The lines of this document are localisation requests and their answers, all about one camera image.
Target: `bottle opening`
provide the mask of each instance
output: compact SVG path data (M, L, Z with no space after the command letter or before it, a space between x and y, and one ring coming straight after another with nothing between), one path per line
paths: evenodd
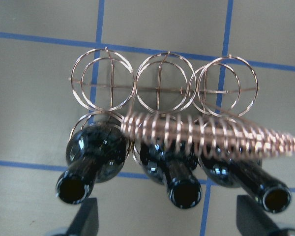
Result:
M199 185L180 183L173 189L172 202L179 208L194 207L201 199Z
M78 204L86 196L85 185L79 179L62 179L58 186L60 199L66 203Z
M291 195L288 189L274 188L265 194L264 206L271 213L279 213L290 204L290 201Z

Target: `tiled floor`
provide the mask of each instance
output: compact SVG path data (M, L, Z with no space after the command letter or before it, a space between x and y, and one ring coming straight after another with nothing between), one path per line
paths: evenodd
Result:
M106 46L135 72L167 50L195 69L221 55L241 56L260 83L245 117L295 135L295 1L0 0L0 236L45 235L74 218L78 206L56 199L54 187L71 127L88 111L67 78L79 55ZM230 86L227 76L220 86ZM96 102L104 95L97 92ZM271 217L295 225L295 155L263 167L293 192L290 207ZM212 184L199 169L203 199L184 211L142 173L129 158L118 177L96 185L99 236L239 235L236 196L243 190Z

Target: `dark glass bottle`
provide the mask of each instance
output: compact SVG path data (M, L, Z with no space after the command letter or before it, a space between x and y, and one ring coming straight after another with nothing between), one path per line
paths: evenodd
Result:
M184 155L184 148L184 143L181 143L179 153L175 153L175 145L165 151L164 145L156 142L149 146L141 143L140 150L145 173L153 181L165 184L169 199L182 209L194 207L202 196L201 185L192 174L198 160L193 152Z
M61 200L79 204L92 192L95 183L116 176L126 158L126 138L110 122L97 122L77 132L68 142L68 169L56 184Z
M268 212L279 213L290 204L291 192L286 184L264 171L261 161L216 160L202 154L201 165L211 180L224 187L242 187Z

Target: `black bottle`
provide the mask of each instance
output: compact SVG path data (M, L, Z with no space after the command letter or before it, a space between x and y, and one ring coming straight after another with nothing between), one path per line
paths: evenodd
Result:
M175 142L165 151L164 144L145 145L141 143L140 159L143 170L155 182L167 186L167 194L172 203L182 209L199 203L202 189L192 174L198 165L194 153L184 155L184 143L180 152L175 153Z
M286 184L264 171L261 161L217 160L202 154L201 165L211 180L224 187L242 187L268 212L282 212L290 204L291 192Z
M79 204L92 192L95 183L116 176L126 158L126 138L110 122L97 122L77 132L68 142L68 169L56 184L61 200Z

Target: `bottle mouth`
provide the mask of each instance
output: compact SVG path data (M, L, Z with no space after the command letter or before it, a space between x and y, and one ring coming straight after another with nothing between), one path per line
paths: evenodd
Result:
M176 184L169 194L172 203L181 209L194 207L200 202L201 196L202 190L200 184L189 181Z
M81 203L90 193L89 185L83 183L79 176L61 178L56 190L58 197L69 204Z
M291 192L284 186L269 188L263 197L263 207L271 213L284 211L291 202Z

